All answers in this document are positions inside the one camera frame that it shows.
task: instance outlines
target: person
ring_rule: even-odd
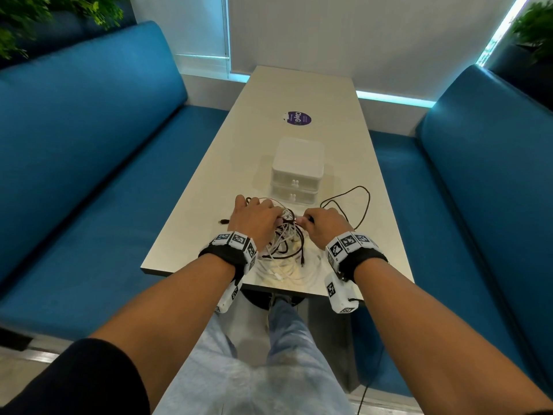
[[[247,205],[239,195],[228,229],[252,238],[262,250],[281,213],[271,201],[252,198]],[[308,209],[297,224],[321,249],[353,231],[335,209]],[[266,366],[252,368],[233,357],[213,310],[234,274],[235,267],[222,258],[203,254],[139,294],[89,338],[73,343],[2,413],[147,414],[156,407],[163,415],[352,413],[284,297],[272,300]],[[424,413],[553,409],[515,364],[384,259],[360,262],[354,281]]]

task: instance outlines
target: white table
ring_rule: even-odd
[[[312,122],[291,125],[283,119],[290,111],[307,113]],[[142,270],[164,275],[177,271],[226,230],[218,220],[229,218],[236,195],[270,196],[271,166],[282,136],[317,140],[325,145],[325,174],[314,206],[356,185],[369,189],[370,207],[358,231],[372,237],[390,263],[412,281],[352,80],[264,66],[258,66],[245,85],[151,247]],[[363,214],[367,194],[357,189],[338,203],[355,225]],[[299,215],[306,208],[287,202],[284,205]],[[298,267],[293,279],[280,281],[252,270],[242,288],[326,296],[323,280],[332,270],[326,258],[320,256],[307,239],[306,265]]]

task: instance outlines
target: purple sticker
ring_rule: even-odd
[[[311,123],[311,117],[303,112],[288,112],[286,122],[292,125],[307,125]]]

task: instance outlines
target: light blue jeans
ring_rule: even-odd
[[[269,312],[271,349],[252,367],[211,317],[155,415],[352,414],[352,407],[298,313],[284,300]]]

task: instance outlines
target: black wrist band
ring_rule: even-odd
[[[346,279],[355,282],[353,277],[357,266],[365,262],[367,259],[379,258],[388,261],[387,258],[375,249],[362,247],[348,254],[348,256],[340,262],[340,274]]]
[[[198,258],[206,253],[214,254],[215,256],[223,259],[226,263],[234,265],[234,278],[232,281],[234,281],[235,285],[238,285],[244,276],[244,266],[248,263],[244,253],[229,246],[228,244],[221,244],[218,246],[210,244],[200,252]]]

